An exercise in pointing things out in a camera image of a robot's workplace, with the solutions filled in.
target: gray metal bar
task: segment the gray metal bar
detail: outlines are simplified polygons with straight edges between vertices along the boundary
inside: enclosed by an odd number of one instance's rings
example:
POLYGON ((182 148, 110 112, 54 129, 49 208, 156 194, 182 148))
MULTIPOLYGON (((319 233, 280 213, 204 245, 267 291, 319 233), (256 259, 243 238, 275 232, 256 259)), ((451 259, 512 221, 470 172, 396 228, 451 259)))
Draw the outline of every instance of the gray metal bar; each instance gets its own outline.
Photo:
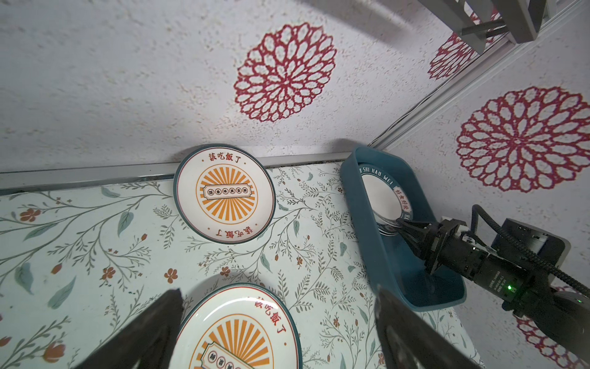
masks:
MULTIPOLYGON (((342 161, 350 152, 258 158, 265 168, 342 161)), ((0 196, 128 182, 172 179, 180 163, 100 166, 94 168, 0 173, 0 196)))
POLYGON ((463 28, 461 30, 461 35, 467 35, 470 33, 487 31, 492 28, 499 27, 501 25, 504 25, 504 20, 503 19, 496 19, 495 21, 489 21, 489 22, 485 22, 485 23, 472 25, 471 27, 463 28))
POLYGON ((517 43, 528 43, 537 38, 525 0, 492 0, 517 43))
POLYGON ((490 0, 467 0, 467 3, 482 23, 491 19, 494 4, 490 0))
MULTIPOLYGON (((457 34, 463 29, 475 25, 465 10, 455 0, 419 0, 448 28, 457 34)), ((468 34, 459 36, 477 53, 481 54, 486 48, 486 38, 483 34, 468 34)))
POLYGON ((494 37, 494 36, 498 36, 498 35, 501 35, 501 34, 504 34, 507 32, 509 32, 508 27, 504 26, 504 27, 496 28, 495 30, 487 31, 486 37, 494 37))
POLYGON ((545 18, 551 19, 557 15, 557 3, 555 0, 547 0, 545 5, 545 18))
POLYGON ((529 15, 530 19, 533 21, 535 33, 539 33, 541 24, 543 23, 546 4, 546 0, 531 0, 529 2, 529 15))

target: orange sunburst design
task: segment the orange sunburst design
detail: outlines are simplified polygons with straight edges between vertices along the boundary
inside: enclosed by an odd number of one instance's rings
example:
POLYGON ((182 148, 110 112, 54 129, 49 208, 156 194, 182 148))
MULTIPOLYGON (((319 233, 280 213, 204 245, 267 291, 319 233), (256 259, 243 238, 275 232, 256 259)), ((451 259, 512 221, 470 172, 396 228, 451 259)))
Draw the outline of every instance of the orange sunburst design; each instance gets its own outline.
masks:
POLYGON ((238 224, 248 219, 258 204, 255 183, 241 168, 218 164, 207 168, 196 184, 196 197, 203 211, 222 224, 238 224), (207 195, 205 190, 222 189, 224 194, 207 195))
POLYGON ((197 364, 204 369, 231 367, 240 369, 273 368, 270 341, 264 329, 249 316, 227 316, 213 324, 197 346, 197 364))

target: green leaf print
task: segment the green leaf print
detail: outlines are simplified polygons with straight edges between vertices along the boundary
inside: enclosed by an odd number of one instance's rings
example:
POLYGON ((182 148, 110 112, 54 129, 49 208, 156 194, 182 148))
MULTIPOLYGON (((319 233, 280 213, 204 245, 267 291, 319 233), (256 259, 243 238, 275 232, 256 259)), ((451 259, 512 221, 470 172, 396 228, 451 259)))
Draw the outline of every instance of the green leaf print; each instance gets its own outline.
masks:
POLYGON ((14 270, 14 279, 20 287, 24 288, 28 293, 33 294, 31 292, 33 274, 31 273, 31 265, 29 263, 24 263, 14 270))
POLYGON ((132 220, 133 220, 133 213, 131 213, 130 211, 124 211, 121 214, 121 218, 119 219, 119 228, 117 229, 118 236, 121 236, 121 232, 123 232, 125 230, 125 228, 127 228, 129 226, 129 224, 131 224, 132 220))
POLYGON ((53 297, 49 300, 47 306, 49 306, 51 309, 59 308, 65 299, 68 298, 70 292, 72 292, 72 289, 74 288, 74 282, 76 282, 76 277, 74 277, 74 279, 72 279, 72 281, 68 283, 66 287, 63 287, 57 291, 55 295, 53 295, 53 297))
POLYGON ((100 192, 103 193, 103 195, 105 195, 106 197, 110 197, 110 198, 117 198, 117 197, 121 197, 120 194, 110 191, 108 190, 106 187, 101 187, 100 188, 100 192))
POLYGON ((25 236, 25 240, 28 240, 32 237, 37 237, 42 235, 43 233, 45 233, 46 231, 52 229, 53 227, 55 227, 57 225, 57 223, 50 223, 50 224, 46 224, 44 226, 41 226, 39 228, 35 228, 32 231, 30 231, 26 236, 25 236))
POLYGON ((260 255, 260 261, 262 262, 262 265, 264 265, 264 267, 266 269, 268 269, 269 272, 272 272, 272 270, 270 270, 270 264, 268 263, 268 260, 266 259, 266 255, 264 253, 262 253, 262 255, 260 255))
POLYGON ((430 324, 432 324, 432 327, 436 331, 437 330, 437 324, 434 322, 434 319, 432 318, 432 315, 430 315, 430 313, 428 313, 428 317, 430 318, 430 324))
POLYGON ((363 309, 360 308, 360 306, 357 306, 357 308, 359 308, 360 311, 360 315, 363 317, 363 320, 365 321, 365 323, 369 323, 369 318, 367 318, 367 314, 363 311, 363 309))

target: wall trim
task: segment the wall trim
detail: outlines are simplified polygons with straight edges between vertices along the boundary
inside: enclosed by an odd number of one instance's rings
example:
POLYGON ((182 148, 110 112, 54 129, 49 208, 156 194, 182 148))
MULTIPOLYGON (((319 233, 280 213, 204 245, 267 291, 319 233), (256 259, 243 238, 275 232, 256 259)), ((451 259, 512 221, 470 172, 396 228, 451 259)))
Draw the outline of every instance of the wall trim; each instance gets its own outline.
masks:
MULTIPOLYGON (((265 168, 336 162, 350 152, 268 156, 257 158, 265 168)), ((128 182, 172 179, 180 163, 98 166, 92 168, 51 169, 0 173, 0 196, 19 192, 54 191, 128 182)))
POLYGON ((530 49, 543 42, 588 6, 590 6, 590 2, 585 0, 572 2, 542 25, 535 41, 526 44, 513 44, 510 37, 498 40, 482 55, 465 66, 462 71, 445 81, 406 112, 369 146, 383 151, 395 147, 419 128, 431 123, 449 107, 456 105, 474 89, 485 84, 530 49))

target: floral tablecloth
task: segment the floral tablecloth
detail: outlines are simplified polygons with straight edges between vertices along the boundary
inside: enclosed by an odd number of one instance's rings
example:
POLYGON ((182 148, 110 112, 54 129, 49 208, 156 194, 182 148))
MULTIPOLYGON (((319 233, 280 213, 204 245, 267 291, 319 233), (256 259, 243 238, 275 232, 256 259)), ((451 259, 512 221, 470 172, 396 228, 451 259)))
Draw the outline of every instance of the floral tablecloth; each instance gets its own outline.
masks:
MULTIPOLYGON (((289 308, 305 368, 384 367, 339 170, 269 169, 274 219, 232 246, 186 226, 172 181, 0 197, 0 369, 73 367, 170 288, 181 289, 186 313, 246 281, 289 308)), ((481 364, 452 308, 419 315, 481 364)))

